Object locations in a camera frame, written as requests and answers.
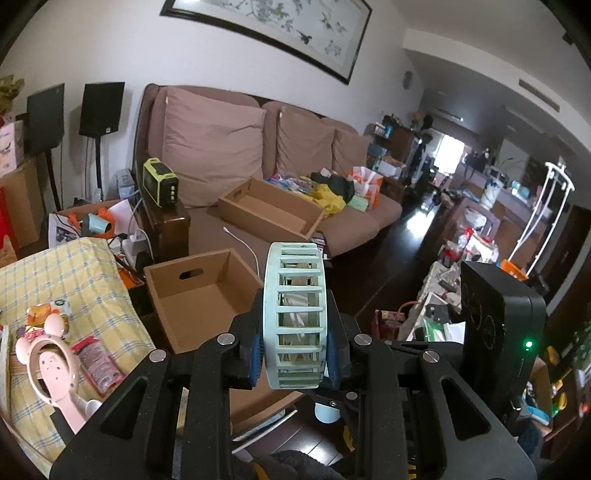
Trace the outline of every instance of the ceiling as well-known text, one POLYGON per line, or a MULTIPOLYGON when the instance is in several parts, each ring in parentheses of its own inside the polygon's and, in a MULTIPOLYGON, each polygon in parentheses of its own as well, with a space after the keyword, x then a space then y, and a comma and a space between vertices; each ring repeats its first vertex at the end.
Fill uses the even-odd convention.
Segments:
POLYGON ((452 38, 525 70, 591 124, 591 70, 540 0, 392 0, 409 28, 452 38))
POLYGON ((434 113, 438 113, 437 109, 443 109, 462 117, 463 122, 459 122, 441 114, 442 117, 479 134, 485 144, 481 145, 483 147, 496 148, 507 138, 540 161, 556 163, 558 155, 562 154, 575 179, 575 186, 577 183, 583 186, 582 180, 587 180, 585 184, 589 183, 591 153, 536 104, 495 80, 458 64, 416 51, 408 51, 407 55, 425 84, 421 103, 423 109, 434 113), (506 106, 543 133, 509 113, 506 106), (555 145, 552 139, 558 136, 574 150, 574 157, 565 155, 555 145))

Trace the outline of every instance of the framed painting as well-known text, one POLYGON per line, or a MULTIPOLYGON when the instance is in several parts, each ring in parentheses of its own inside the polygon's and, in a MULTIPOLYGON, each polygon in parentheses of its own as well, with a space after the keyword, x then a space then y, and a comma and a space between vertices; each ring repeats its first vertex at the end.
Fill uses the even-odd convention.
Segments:
POLYGON ((166 0, 160 14, 247 35, 348 84, 371 12, 364 0, 166 0))

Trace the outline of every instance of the pink sofa cushion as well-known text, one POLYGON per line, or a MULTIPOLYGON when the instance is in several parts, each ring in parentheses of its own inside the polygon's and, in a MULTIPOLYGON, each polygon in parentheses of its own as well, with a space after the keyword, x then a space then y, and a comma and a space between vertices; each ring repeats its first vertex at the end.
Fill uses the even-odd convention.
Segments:
POLYGON ((353 167, 364 167, 367 162, 369 137, 337 128, 332 144, 332 168, 346 177, 353 167))
POLYGON ((162 161, 187 207, 214 205, 250 177, 262 178, 265 110, 168 88, 162 161))
POLYGON ((277 127, 277 169, 310 175, 332 167, 331 144, 334 127, 282 108, 277 127))

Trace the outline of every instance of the white paper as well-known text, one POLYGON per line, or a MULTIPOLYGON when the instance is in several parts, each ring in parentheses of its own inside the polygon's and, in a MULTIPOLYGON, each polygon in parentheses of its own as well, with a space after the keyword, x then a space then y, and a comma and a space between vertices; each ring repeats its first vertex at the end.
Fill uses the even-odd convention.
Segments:
POLYGON ((0 331, 0 414, 10 419, 10 370, 8 365, 10 353, 10 331, 8 326, 0 331))
POLYGON ((67 217, 56 213, 49 214, 47 227, 47 243, 49 248, 66 244, 72 240, 76 240, 79 236, 75 228, 70 225, 70 220, 67 217))
POLYGON ((466 322, 446 323, 443 325, 443 330, 445 331, 445 338, 448 342, 464 343, 466 322))
POLYGON ((131 220, 131 227, 129 232, 127 231, 129 226, 129 219, 132 215, 132 208, 129 204, 129 200, 123 200, 119 203, 115 203, 110 209, 110 213, 115 217, 115 235, 119 235, 120 233, 135 233, 139 226, 138 222, 135 220, 131 220))

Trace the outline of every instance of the white box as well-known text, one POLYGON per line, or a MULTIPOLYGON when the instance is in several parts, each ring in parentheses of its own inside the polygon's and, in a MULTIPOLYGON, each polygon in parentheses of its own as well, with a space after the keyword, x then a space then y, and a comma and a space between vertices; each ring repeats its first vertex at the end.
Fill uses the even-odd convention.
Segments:
POLYGON ((24 158, 22 121, 0 128, 0 177, 17 169, 24 158))
POLYGON ((388 162, 382 160, 378 166, 378 173, 384 177, 394 177, 397 179, 402 173, 402 168, 395 167, 394 165, 390 165, 388 162))

